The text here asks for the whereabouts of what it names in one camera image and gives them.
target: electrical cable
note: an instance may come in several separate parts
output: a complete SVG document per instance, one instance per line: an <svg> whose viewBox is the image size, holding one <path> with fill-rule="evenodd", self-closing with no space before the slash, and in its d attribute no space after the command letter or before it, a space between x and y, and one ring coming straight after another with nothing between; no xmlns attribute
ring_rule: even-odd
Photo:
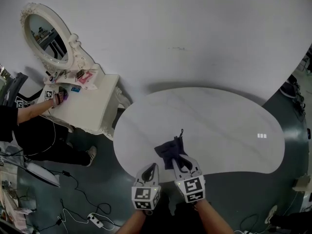
<svg viewBox="0 0 312 234"><path fill-rule="evenodd" d="M296 199L297 195L298 195L298 192L297 192L296 195L294 196L294 198L293 198L293 200L292 200L292 203L291 203L290 206L287 208L287 210L284 212L283 216L286 214L286 212L287 212L287 211L290 209L290 207L293 205L294 200Z"/></svg>
<svg viewBox="0 0 312 234"><path fill-rule="evenodd" d="M259 220L259 214L252 214L252 215L250 215L250 216L245 217L245 218L240 222L240 224L239 224L239 229L240 229L240 230L243 230L243 228L242 228L242 223L245 222L247 219L249 219L249 218L251 218L251 217L254 217L254 216L256 216L257 219L256 219L255 223L252 225L252 227L250 228L250 230L247 232L247 234L249 234L249 232L251 232L251 231L253 230L254 226L255 226L256 223L258 222L258 220Z"/></svg>
<svg viewBox="0 0 312 234"><path fill-rule="evenodd" d="M63 221L62 221L62 223L63 223L63 225L64 225L64 227L65 227L65 229L66 229L66 231L67 231L67 234L68 234L68 230L67 230L67 228L66 228L66 225L64 224Z"/></svg>
<svg viewBox="0 0 312 234"><path fill-rule="evenodd" d="M87 222L81 222L81 221L76 220L76 219L70 214L70 212L69 212L68 209L63 208L64 220L61 218L62 216L61 216L61 217L58 216L58 219L61 219L61 221L63 222L63 224L66 222L65 210L66 210L66 211L68 212L68 214L72 217L72 219L73 219L74 221L76 221L77 223L81 223L81 224L88 224L88 223L89 223L89 219L87 220ZM105 228L104 226L103 226L102 228L106 229L107 231L112 231L112 230L115 228L115 223L114 223L110 218L108 218L108 217L106 217L106 216L102 216L102 217L107 218L107 219L108 219L107 222L109 222L109 223L111 223L111 224L113 225L113 227L112 227L111 229L107 229L107 228Z"/></svg>
<svg viewBox="0 0 312 234"><path fill-rule="evenodd" d="M108 215L108 214L111 213L112 207L111 207L111 205L110 205L109 203L100 203L100 204L98 204L98 205L95 205L95 204L91 203L90 200L88 199L86 193L85 193L84 191L78 189L78 187L79 187L79 182L78 182L78 180L77 180L75 177L71 176L71 174L70 174L69 172L67 172L67 171L59 172L59 171L53 171L53 170L49 170L49 169L47 169L47 170L50 171L50 172L52 172L52 173L59 173L59 174L65 175L65 176L67 176L67 177L72 177L72 178L76 181L76 183L77 183L77 185L76 185L76 187L74 188L74 190L83 193L83 195L85 196L87 202L88 202L90 205L96 207L96 212L95 212L95 213L92 213L92 214L96 214L96 215L102 216L102 215L98 214L98 210L101 210L101 211L102 211L104 214L106 214L106 215ZM64 206L63 199L60 199L60 203L62 204L63 213L64 213L64 209L65 209L65 210L69 213L69 215L70 215L72 218L73 218L73 216L72 216L70 213L76 214L76 215L79 216L81 219L83 219L83 220L85 220L85 221L88 221L88 219L85 219L84 217L82 217L82 216L79 215L78 213L76 213L76 212L74 212L74 211L69 210L68 208L66 208L66 207ZM108 212L105 212L105 211L100 207L100 205L104 205L104 204L107 205L107 206L109 207L109 211L108 211ZM104 217L104 218L106 218L106 219L108 219L108 220L102 219L102 220L99 220L100 222L108 222L108 223L110 223L110 224L113 224L114 227L115 227L115 226L121 227L120 225L115 224L110 218L108 218L108 217L106 217L106 216L102 216L102 217Z"/></svg>
<svg viewBox="0 0 312 234"><path fill-rule="evenodd" d="M54 224L54 225L51 225L51 226L49 226L49 227L47 227L47 228L43 228L43 229L41 229L41 230L38 230L38 232L42 232L42 231L47 230L47 229L49 229L49 228L52 228L52 227L54 227L54 226L56 226L56 225L57 225L57 223Z"/></svg>
<svg viewBox="0 0 312 234"><path fill-rule="evenodd" d="M275 232L277 232L277 233L282 233L282 234L286 234L285 232L279 232L278 230L275 230Z"/></svg>
<svg viewBox="0 0 312 234"><path fill-rule="evenodd" d="M45 151L48 151L48 150L54 145L55 140L56 140L56 137L57 137L57 134L56 134L56 131L55 131L55 124L54 124L53 121L52 121L52 123L53 123L53 128L54 128L54 140L53 140L52 145L51 145L50 147L48 147L47 149L45 149L44 151L40 151L40 152L38 152L38 153L35 153L35 154L28 154L28 155L14 155L14 154L18 154L18 153L20 153L21 151L23 151L23 149L22 149L21 151L18 151L18 152L14 153L14 154L7 154L7 153L4 153L4 152L0 152L1 155L2 155L2 156L6 156L6 157L8 157L8 156L10 156L10 157L29 157L29 156L34 156L34 155L37 155L37 154L41 154L41 153L43 153L43 152L45 152Z"/></svg>
<svg viewBox="0 0 312 234"><path fill-rule="evenodd" d="M100 204L98 204L98 205L92 204L92 203L89 201L89 199L88 199L86 193L85 193L84 191L78 189L78 186L79 186L78 180L76 180L76 179L75 179L73 176L71 176L71 175L70 175L70 177L72 177L72 178L76 181L76 183L77 183L77 186L74 188L74 190L83 193L83 195L85 196L85 198L86 198L86 200L88 201L88 203L89 203L90 205L93 205L94 207L97 208L97 209L96 209L96 213L98 212L98 210L101 210L101 211L102 211L104 214L106 214L106 215L108 215L108 214L111 213L112 207L111 207L111 205L110 205L109 203L100 203ZM109 207L109 212L105 212L105 211L100 207L100 205L102 205L102 204L105 204L105 205L107 205L107 206Z"/></svg>
<svg viewBox="0 0 312 234"><path fill-rule="evenodd" d="M269 224L269 225L265 228L264 231L256 232L256 233L254 233L254 234L262 234L262 233L266 232L266 231L269 229L270 226L271 226L271 224Z"/></svg>

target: human arm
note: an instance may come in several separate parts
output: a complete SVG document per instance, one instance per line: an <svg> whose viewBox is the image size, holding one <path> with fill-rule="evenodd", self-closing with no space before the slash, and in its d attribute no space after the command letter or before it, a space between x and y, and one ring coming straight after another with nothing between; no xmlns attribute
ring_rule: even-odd
<svg viewBox="0 0 312 234"><path fill-rule="evenodd" d="M204 229L209 234L233 234L229 224L215 211L215 209L202 199L196 203L196 208L203 223Z"/></svg>
<svg viewBox="0 0 312 234"><path fill-rule="evenodd" d="M146 215L141 210L136 210L135 213L128 219L126 223L116 232L116 234L139 234L146 219Z"/></svg>
<svg viewBox="0 0 312 234"><path fill-rule="evenodd" d="M56 102L58 105L63 102L62 94L59 95L59 99L56 97L56 95L54 96L55 96L55 100L57 100ZM53 100L50 99L50 100L46 100L44 102L41 102L35 105L31 105L26 108L19 108L17 124L28 121L36 116L43 114L49 108L53 107L53 105L54 105Z"/></svg>

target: black pants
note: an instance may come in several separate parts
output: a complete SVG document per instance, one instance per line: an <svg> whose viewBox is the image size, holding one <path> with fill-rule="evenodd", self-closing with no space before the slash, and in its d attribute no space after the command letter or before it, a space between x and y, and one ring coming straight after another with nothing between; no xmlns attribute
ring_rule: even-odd
<svg viewBox="0 0 312 234"><path fill-rule="evenodd" d="M295 233L304 233L311 230L312 212L293 213L289 216L274 215L270 223L282 229L292 230Z"/></svg>
<svg viewBox="0 0 312 234"><path fill-rule="evenodd" d="M206 233L199 214L192 204L185 202L177 204L174 216L171 215L168 205L168 196L161 193L153 215L146 217L141 234Z"/></svg>
<svg viewBox="0 0 312 234"><path fill-rule="evenodd" d="M67 145L66 140L68 129L55 124L43 117L35 117L19 125L14 131L19 146L24 150L25 155L33 160L49 160L59 163L77 164L86 166L90 163L90 156L84 151L77 151Z"/></svg>

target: person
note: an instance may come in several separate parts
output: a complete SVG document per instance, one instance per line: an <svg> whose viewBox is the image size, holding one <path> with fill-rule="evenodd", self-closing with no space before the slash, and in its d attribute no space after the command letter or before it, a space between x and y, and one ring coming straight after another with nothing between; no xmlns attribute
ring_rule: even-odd
<svg viewBox="0 0 312 234"><path fill-rule="evenodd" d="M285 230L291 230L292 233L303 234L306 231L312 231L312 212L292 213L288 216L280 216L276 214L277 205L274 205L268 217L265 220L266 224L271 224Z"/></svg>
<svg viewBox="0 0 312 234"><path fill-rule="evenodd" d="M32 160L90 166L97 154L96 147L92 146L87 152L78 152L70 143L61 140L66 139L67 128L40 116L62 102L63 92L55 94L53 99L26 108L0 106L0 141L21 147L22 155Z"/></svg>
<svg viewBox="0 0 312 234"><path fill-rule="evenodd" d="M171 216L168 205L168 196L161 193L152 215L146 215L143 210L136 210L116 233L234 233L229 224L205 199L197 201L195 205L186 202L177 204L174 216Z"/></svg>

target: pink package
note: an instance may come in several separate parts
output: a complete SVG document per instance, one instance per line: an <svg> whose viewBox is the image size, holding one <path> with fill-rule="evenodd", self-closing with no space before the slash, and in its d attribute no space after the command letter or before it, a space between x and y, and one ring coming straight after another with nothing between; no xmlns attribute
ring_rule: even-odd
<svg viewBox="0 0 312 234"><path fill-rule="evenodd" d="M89 71L87 71L82 77L78 79L78 81L82 84L85 84L90 80L90 78L93 76L93 74Z"/></svg>

